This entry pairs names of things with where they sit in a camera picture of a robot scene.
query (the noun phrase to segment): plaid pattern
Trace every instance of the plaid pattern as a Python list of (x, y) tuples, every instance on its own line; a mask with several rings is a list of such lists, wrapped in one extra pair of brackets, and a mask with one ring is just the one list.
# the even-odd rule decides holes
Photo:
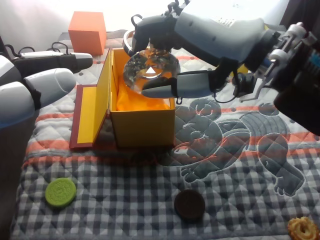
[[(184, 50), (175, 55), (185, 71), (210, 67), (186, 60), (189, 53)], [(82, 77), (93, 83), (99, 70), (93, 66)], [(87, 78), (78, 78), (85, 84)], [(219, 99), (227, 100), (232, 91), (228, 84)], [(74, 95), (44, 113), (68, 112)], [(285, 240), (290, 239), (291, 218), (306, 216), (320, 225), (319, 142), (289, 119), (261, 110), (272, 97), (269, 92), (254, 106), (236, 101), (219, 105), (212, 97), (185, 99), (176, 111), (178, 146), (170, 151), (70, 152), (64, 141), (70, 137), (72, 118), (40, 120), (21, 173), (11, 239)], [(255, 127), (255, 119), (262, 125)], [(287, 145), (274, 134), (284, 136)], [(276, 144), (269, 146), (268, 140)], [(286, 157), (266, 160), (278, 145), (280, 153), (288, 150)], [(114, 157), (127, 158), (132, 165), (155, 159), (159, 164), (123, 167), (103, 161)], [(57, 178), (70, 178), (76, 185), (75, 200), (61, 210), (45, 201), (46, 187)], [(185, 189), (204, 197), (202, 222), (186, 223), (175, 213), (174, 199)]]

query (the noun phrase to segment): black round object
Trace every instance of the black round object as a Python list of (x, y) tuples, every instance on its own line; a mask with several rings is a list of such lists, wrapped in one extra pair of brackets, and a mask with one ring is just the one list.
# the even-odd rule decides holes
[(187, 189), (179, 192), (175, 197), (174, 209), (183, 220), (196, 222), (202, 219), (206, 204), (200, 193)]

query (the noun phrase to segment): faceted crystal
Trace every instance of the faceted crystal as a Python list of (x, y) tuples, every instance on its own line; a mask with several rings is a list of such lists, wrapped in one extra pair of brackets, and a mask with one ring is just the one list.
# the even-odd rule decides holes
[(166, 77), (177, 77), (179, 61), (171, 53), (155, 48), (142, 50), (133, 55), (125, 64), (123, 78), (125, 84), (140, 93), (147, 81)]

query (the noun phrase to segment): crystal ball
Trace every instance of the crystal ball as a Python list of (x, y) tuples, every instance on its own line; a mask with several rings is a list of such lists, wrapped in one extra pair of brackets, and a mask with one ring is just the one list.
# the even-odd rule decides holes
[(125, 64), (124, 83), (140, 93), (147, 81), (160, 77), (176, 78), (180, 72), (178, 59), (166, 50), (155, 48), (137, 52)]

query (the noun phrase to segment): white wall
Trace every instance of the white wall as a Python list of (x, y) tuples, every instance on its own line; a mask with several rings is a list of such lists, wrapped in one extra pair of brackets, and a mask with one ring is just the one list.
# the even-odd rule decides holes
[[(256, 9), (266, 23), (279, 24), (289, 0), (229, 0)], [(172, 0), (0, 0), (0, 36), (16, 52), (25, 46), (49, 48), (68, 31), (74, 11), (103, 12), (107, 31), (131, 29), (134, 14), (143, 17), (167, 10)]]

